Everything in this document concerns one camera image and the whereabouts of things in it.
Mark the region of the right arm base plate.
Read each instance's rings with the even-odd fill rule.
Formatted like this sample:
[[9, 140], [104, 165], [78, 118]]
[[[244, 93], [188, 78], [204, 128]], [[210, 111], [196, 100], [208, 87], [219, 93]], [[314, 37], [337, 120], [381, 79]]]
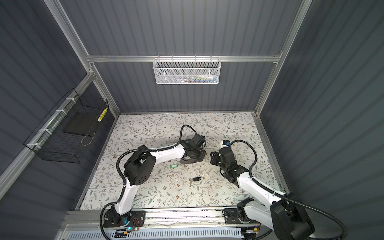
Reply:
[[244, 212], [241, 212], [237, 208], [224, 208], [222, 215], [224, 216], [225, 223], [229, 225], [259, 224], [259, 222], [249, 219]]

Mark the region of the black headed key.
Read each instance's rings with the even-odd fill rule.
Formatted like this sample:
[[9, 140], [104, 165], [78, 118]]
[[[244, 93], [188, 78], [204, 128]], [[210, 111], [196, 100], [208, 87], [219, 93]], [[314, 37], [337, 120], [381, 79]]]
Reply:
[[192, 187], [192, 184], [195, 183], [195, 182], [199, 182], [202, 180], [202, 177], [194, 177], [194, 178], [190, 178], [189, 181], [190, 181], [190, 185], [189, 185], [189, 188]]

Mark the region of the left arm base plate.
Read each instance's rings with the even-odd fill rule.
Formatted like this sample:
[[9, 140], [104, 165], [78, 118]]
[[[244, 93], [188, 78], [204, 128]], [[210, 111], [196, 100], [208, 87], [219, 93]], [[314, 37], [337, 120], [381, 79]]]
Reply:
[[119, 215], [118, 213], [115, 213], [114, 210], [107, 210], [107, 212], [103, 216], [103, 227], [143, 227], [144, 221], [146, 219], [146, 213], [146, 211], [130, 211], [126, 214]]

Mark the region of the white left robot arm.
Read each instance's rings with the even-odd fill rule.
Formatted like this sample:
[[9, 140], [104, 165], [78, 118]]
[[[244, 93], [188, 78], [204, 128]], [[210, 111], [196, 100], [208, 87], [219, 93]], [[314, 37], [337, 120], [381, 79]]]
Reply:
[[118, 200], [108, 210], [112, 220], [124, 224], [130, 220], [133, 200], [139, 186], [149, 179], [156, 165], [173, 159], [180, 159], [182, 165], [199, 163], [205, 157], [205, 146], [206, 138], [199, 134], [160, 149], [140, 146], [124, 164], [124, 172], [118, 170], [123, 179], [123, 187]]

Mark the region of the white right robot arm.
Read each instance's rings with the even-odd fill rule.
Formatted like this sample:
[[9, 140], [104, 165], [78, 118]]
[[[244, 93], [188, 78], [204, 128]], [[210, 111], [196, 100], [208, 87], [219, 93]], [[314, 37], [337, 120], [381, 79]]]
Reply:
[[211, 164], [220, 168], [226, 180], [255, 198], [238, 204], [241, 221], [257, 221], [274, 231], [279, 240], [304, 240], [315, 232], [304, 207], [281, 199], [278, 194], [284, 196], [283, 192], [250, 177], [249, 170], [237, 163], [230, 147], [212, 152], [210, 157]]

